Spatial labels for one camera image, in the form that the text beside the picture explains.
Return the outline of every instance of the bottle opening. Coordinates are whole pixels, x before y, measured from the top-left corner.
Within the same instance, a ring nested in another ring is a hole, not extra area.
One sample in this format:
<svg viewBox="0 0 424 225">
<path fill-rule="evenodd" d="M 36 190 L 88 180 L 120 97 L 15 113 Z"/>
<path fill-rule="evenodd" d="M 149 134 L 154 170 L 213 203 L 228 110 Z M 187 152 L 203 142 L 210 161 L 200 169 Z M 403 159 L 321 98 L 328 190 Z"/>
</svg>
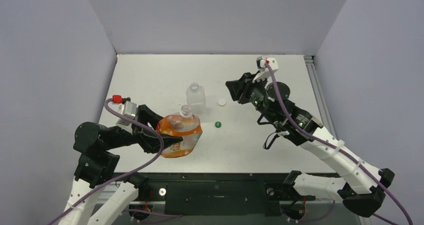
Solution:
<svg viewBox="0 0 424 225">
<path fill-rule="evenodd" d="M 193 93 L 198 92 L 198 91 L 199 91 L 199 84 L 197 84 L 197 83 L 193 82 L 193 83 L 190 85 L 190 90 L 191 90 Z"/>
<path fill-rule="evenodd" d="M 189 105 L 183 105 L 179 110 L 179 114 L 184 118 L 191 117 L 191 115 L 193 115 L 192 107 Z"/>
</svg>

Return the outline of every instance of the plastic bottle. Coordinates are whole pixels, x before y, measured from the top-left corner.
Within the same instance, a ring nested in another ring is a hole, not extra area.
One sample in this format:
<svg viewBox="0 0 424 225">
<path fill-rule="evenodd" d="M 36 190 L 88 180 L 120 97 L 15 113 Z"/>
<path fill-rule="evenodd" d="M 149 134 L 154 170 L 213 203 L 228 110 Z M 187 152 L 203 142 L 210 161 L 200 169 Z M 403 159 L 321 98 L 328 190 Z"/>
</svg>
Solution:
<svg viewBox="0 0 424 225">
<path fill-rule="evenodd" d="M 193 115 L 189 105 L 183 105 L 178 113 L 168 115 L 160 120 L 156 131 L 183 138 L 182 142 L 163 150 L 161 155 L 165 158 L 179 158 L 190 154 L 203 132 L 200 119 Z"/>
<path fill-rule="evenodd" d="M 195 115 L 202 114 L 206 110 L 205 89 L 193 82 L 185 91 L 187 104 L 191 107 Z"/>
</svg>

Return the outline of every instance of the table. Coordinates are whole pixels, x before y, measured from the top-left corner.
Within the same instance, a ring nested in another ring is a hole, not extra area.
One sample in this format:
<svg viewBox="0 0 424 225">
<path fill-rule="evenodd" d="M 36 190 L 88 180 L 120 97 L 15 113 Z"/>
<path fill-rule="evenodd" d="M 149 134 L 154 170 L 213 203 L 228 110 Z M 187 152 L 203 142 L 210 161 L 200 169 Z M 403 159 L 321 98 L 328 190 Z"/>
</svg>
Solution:
<svg viewBox="0 0 424 225">
<path fill-rule="evenodd" d="M 260 116 L 251 104 L 238 104 L 230 98 L 226 81 L 238 80 L 243 73 L 257 71 L 260 55 L 219 54 L 126 54 L 119 55 L 107 97 L 119 94 L 146 104 L 161 116 L 178 112 L 186 103 L 186 89 L 197 82 L 205 89 L 208 113 L 201 117 L 203 134 L 193 152 L 179 158 L 160 157 L 143 172 L 151 173 L 333 173 L 317 157 L 279 138 L 270 150 L 262 145 L 274 132 L 271 125 L 259 126 Z M 290 100 L 320 118 L 310 77 L 302 55 L 275 55 L 275 74 L 291 90 Z M 225 99 L 226 105 L 218 105 Z M 114 126 L 117 118 L 103 109 L 99 123 Z M 215 122 L 222 122 L 221 128 Z M 111 150 L 120 155 L 115 172 L 127 172 L 153 155 L 137 146 Z"/>
</svg>

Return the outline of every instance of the orange bottle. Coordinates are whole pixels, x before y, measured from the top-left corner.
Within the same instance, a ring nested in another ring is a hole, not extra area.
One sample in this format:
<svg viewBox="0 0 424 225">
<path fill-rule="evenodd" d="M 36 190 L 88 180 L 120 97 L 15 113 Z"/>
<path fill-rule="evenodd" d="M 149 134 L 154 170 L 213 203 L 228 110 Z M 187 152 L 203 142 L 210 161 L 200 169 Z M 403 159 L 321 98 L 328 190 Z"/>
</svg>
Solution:
<svg viewBox="0 0 424 225">
<path fill-rule="evenodd" d="M 157 124 L 156 131 L 183 138 L 182 142 L 163 150 L 161 155 L 164 158 L 179 158 L 190 154 L 203 132 L 200 119 L 193 115 L 189 105 L 183 105 L 178 113 L 162 118 Z"/>
</svg>

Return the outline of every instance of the white round object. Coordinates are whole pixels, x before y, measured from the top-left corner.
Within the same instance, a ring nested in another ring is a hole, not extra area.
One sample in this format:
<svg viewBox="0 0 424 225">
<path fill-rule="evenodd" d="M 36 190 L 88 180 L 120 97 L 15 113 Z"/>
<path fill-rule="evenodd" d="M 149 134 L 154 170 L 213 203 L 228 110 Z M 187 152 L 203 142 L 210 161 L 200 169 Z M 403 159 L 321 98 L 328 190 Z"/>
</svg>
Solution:
<svg viewBox="0 0 424 225">
<path fill-rule="evenodd" d="M 160 196 L 165 196 L 167 194 L 167 190 L 165 189 L 165 188 L 161 188 L 161 189 L 159 189 L 159 195 Z"/>
<path fill-rule="evenodd" d="M 220 99 L 218 100 L 218 104 L 219 104 L 221 107 L 224 107 L 224 106 L 225 106 L 225 104 L 227 104 L 227 102 L 225 101 L 225 99 L 224 99 L 224 98 L 220 98 Z"/>
</svg>

